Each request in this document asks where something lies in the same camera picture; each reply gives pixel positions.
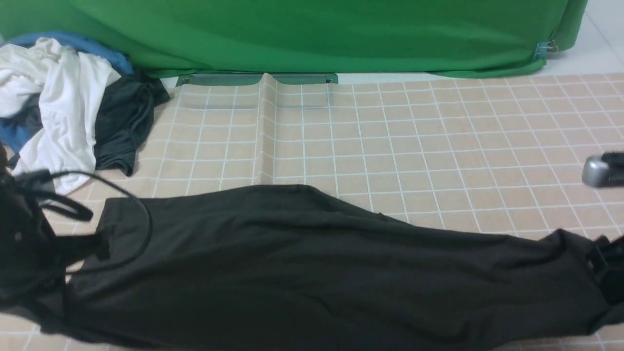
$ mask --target black dress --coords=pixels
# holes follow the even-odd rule
[[[63,308],[12,312],[85,342],[223,351],[485,351],[624,320],[585,259],[593,242],[564,230],[532,241],[415,227],[305,185],[146,202],[143,256],[75,276]],[[137,250],[144,218],[110,199],[99,227],[114,262]]]

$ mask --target green fabric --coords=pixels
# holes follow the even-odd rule
[[[72,31],[137,67],[192,71],[528,74],[573,45],[587,0],[0,0],[5,38]]]

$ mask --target white tile floor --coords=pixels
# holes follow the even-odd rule
[[[576,45],[548,61],[537,76],[624,72],[624,0],[589,0]],[[341,84],[431,81],[426,73],[342,73]],[[176,78],[164,80],[175,86]]]

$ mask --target beige grid mat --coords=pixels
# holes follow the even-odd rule
[[[580,182],[584,160],[624,150],[624,74],[287,86],[183,86],[157,121],[130,179],[142,197],[250,184],[304,183],[424,227],[540,238],[558,227],[595,238],[624,225],[624,191]],[[117,196],[73,197],[99,215]],[[49,216],[59,233],[93,230]],[[0,349],[117,350],[45,337],[0,317]],[[502,350],[624,350],[624,327]]]

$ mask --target black cable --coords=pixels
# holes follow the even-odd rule
[[[131,263],[132,261],[138,259],[145,252],[145,250],[147,250],[147,246],[149,245],[149,242],[150,242],[150,240],[152,238],[152,228],[154,226],[153,220],[152,220],[152,213],[149,211],[149,209],[147,208],[145,203],[141,199],[139,199],[138,197],[136,197],[135,195],[130,193],[129,191],[127,191],[127,190],[121,188],[120,186],[118,186],[117,184],[114,184],[113,182],[111,182],[109,180],[106,180],[106,179],[100,177],[99,175],[93,174],[93,173],[82,172],[82,171],[63,171],[63,172],[58,172],[58,173],[51,174],[49,176],[49,180],[48,181],[52,181],[52,180],[54,180],[56,178],[67,176],[69,174],[82,174],[83,176],[90,177],[91,179],[99,180],[99,181],[103,182],[104,184],[108,185],[109,187],[119,191],[123,195],[126,195],[128,198],[136,201],[139,204],[139,206],[141,206],[141,209],[143,210],[143,212],[145,212],[145,216],[147,218],[147,229],[145,231],[145,236],[144,236],[143,242],[141,243],[141,246],[134,252],[134,254],[132,254],[131,256],[127,257],[126,259],[121,260],[121,261],[119,261],[117,263],[114,263],[114,264],[109,264],[109,265],[105,265],[103,267],[98,267],[98,268],[79,269],[79,270],[75,270],[75,271],[72,271],[72,272],[67,272],[66,269],[63,269],[63,273],[66,276],[67,275],[83,275],[83,274],[101,273],[101,272],[106,272],[108,270],[118,269],[118,268],[123,267],[123,266]]]

